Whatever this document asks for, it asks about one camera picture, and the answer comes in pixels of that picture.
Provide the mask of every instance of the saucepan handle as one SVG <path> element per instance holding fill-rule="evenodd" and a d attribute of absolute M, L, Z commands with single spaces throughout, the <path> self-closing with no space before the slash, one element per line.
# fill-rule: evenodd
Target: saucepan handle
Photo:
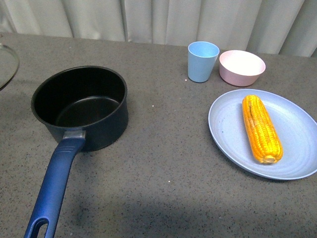
<path fill-rule="evenodd" d="M 85 144 L 85 138 L 65 138 L 52 154 L 24 238 L 36 238 L 47 225 L 45 238 L 53 238 L 63 202 L 71 164 Z"/>

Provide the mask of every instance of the lid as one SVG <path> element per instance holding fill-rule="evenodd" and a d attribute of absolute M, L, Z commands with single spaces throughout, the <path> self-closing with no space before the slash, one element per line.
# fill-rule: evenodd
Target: lid
<path fill-rule="evenodd" d="M 2 90 L 18 71 L 20 60 L 16 52 L 0 43 L 0 90 Z"/>

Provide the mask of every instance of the corn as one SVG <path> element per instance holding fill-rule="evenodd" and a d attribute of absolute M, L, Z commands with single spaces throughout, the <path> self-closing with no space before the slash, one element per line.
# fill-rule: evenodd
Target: corn
<path fill-rule="evenodd" d="M 254 157 L 264 164 L 278 162 L 283 147 L 261 99 L 248 95 L 242 101 L 243 119 Z"/>

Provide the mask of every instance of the handle hole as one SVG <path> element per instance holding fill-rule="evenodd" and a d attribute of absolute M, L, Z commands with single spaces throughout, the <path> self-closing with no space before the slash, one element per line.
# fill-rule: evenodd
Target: handle hole
<path fill-rule="evenodd" d="M 34 226 L 31 238 L 44 238 L 48 228 L 48 224 L 49 221 L 47 219 L 39 219 Z"/>

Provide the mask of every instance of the countertop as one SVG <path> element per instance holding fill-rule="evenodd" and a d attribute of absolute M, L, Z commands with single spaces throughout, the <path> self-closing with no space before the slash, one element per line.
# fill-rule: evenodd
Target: countertop
<path fill-rule="evenodd" d="M 100 65 L 128 87 L 128 127 L 112 145 L 72 164 L 56 238 L 317 236 L 317 175 L 279 181 L 231 162 L 214 142 L 213 101 L 240 89 L 219 76 L 187 77 L 187 48 L 2 33 L 20 67 L 0 91 L 0 237 L 23 237 L 57 143 L 32 114 L 31 97 L 67 68 Z M 257 54 L 251 86 L 317 120 L 317 59 Z"/>

